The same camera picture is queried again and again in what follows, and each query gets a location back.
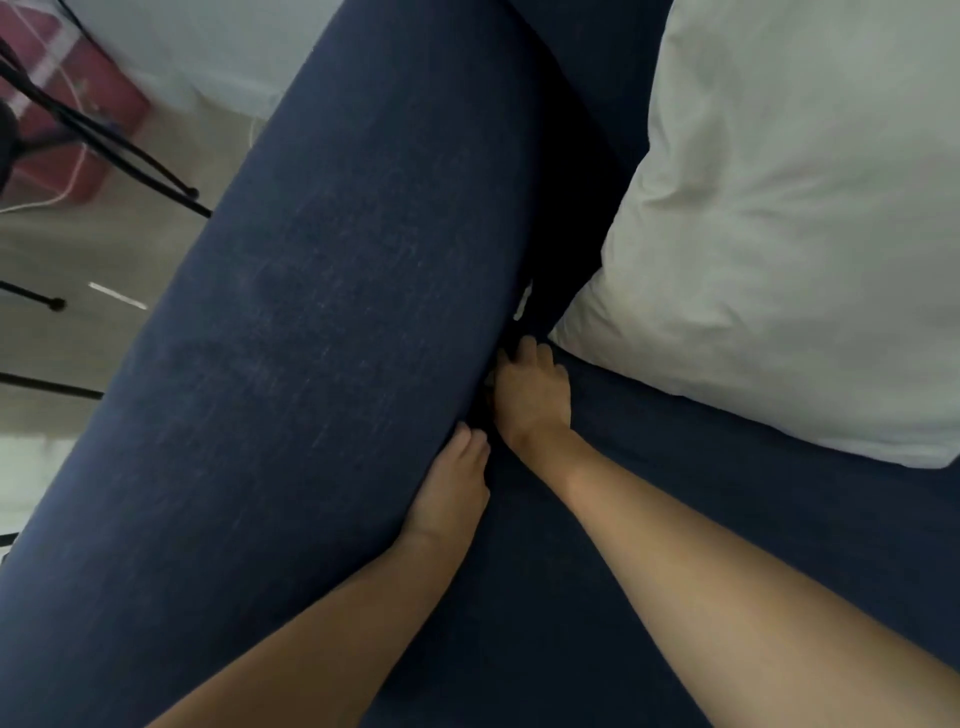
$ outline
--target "pink object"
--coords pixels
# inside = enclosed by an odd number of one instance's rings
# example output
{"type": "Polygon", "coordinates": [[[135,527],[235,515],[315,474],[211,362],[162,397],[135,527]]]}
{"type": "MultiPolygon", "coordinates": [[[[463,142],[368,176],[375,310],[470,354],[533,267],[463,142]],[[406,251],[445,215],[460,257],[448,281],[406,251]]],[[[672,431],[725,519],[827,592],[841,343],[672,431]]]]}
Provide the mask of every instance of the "pink object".
{"type": "MultiPolygon", "coordinates": [[[[32,8],[13,8],[0,3],[0,28],[34,83],[73,109],[78,108],[70,85],[77,91],[79,110],[111,127],[126,138],[142,126],[150,102],[110,59],[105,58],[80,32],[57,15],[32,8]]],[[[0,81],[0,98],[13,109],[20,123],[20,135],[31,138],[55,129],[58,124],[45,110],[0,81]]],[[[24,157],[13,168],[4,203],[64,200],[85,203],[91,200],[110,170],[110,165],[80,143],[66,144],[24,157]],[[76,180],[71,186],[74,172],[76,180]]]]}

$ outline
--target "forearm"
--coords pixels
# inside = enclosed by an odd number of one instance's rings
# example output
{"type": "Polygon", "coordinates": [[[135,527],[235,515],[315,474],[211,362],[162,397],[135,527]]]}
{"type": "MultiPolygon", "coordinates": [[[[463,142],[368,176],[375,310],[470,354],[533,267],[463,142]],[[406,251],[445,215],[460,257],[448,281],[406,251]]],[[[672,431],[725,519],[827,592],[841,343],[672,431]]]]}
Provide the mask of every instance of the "forearm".
{"type": "Polygon", "coordinates": [[[357,725],[459,564],[429,538],[401,536],[152,728],[357,725]]]}
{"type": "Polygon", "coordinates": [[[960,677],[569,430],[523,458],[597,545],[715,725],[945,725],[960,677]]]}

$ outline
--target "white pillow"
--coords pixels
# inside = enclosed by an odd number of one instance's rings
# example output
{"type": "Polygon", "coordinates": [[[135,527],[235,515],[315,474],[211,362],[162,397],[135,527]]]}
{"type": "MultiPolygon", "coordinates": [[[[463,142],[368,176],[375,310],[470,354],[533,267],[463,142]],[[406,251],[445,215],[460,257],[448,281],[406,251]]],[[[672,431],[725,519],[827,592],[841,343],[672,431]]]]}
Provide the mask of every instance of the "white pillow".
{"type": "Polygon", "coordinates": [[[960,453],[960,3],[676,0],[603,269],[552,334],[919,468],[960,453]]]}

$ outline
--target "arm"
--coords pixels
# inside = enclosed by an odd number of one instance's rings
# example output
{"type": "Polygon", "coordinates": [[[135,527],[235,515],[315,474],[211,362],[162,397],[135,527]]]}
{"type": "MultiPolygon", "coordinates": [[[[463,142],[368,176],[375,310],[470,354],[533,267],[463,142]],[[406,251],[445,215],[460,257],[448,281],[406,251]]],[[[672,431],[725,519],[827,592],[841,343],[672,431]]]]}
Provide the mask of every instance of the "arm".
{"type": "Polygon", "coordinates": [[[151,728],[357,725],[467,555],[490,497],[489,453],[482,432],[458,425],[386,553],[151,728]]]}
{"type": "Polygon", "coordinates": [[[497,427],[596,544],[717,726],[956,725],[960,675],[570,430],[550,348],[501,356],[497,427]]]}

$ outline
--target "tiled floor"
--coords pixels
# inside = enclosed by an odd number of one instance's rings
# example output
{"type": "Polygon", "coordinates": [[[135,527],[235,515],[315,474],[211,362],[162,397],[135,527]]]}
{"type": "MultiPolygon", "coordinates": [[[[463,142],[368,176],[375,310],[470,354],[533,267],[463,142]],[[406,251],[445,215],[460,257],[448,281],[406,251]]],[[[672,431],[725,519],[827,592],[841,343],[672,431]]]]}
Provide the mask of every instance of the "tiled floor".
{"type": "MultiPolygon", "coordinates": [[[[213,107],[158,111],[141,146],[216,204],[249,148],[251,120],[213,107]]],[[[0,215],[0,279],[69,301],[54,314],[0,294],[0,371],[103,389],[204,220],[114,172],[88,206],[0,215]]],[[[19,530],[94,403],[0,386],[0,534],[19,530]]]]}

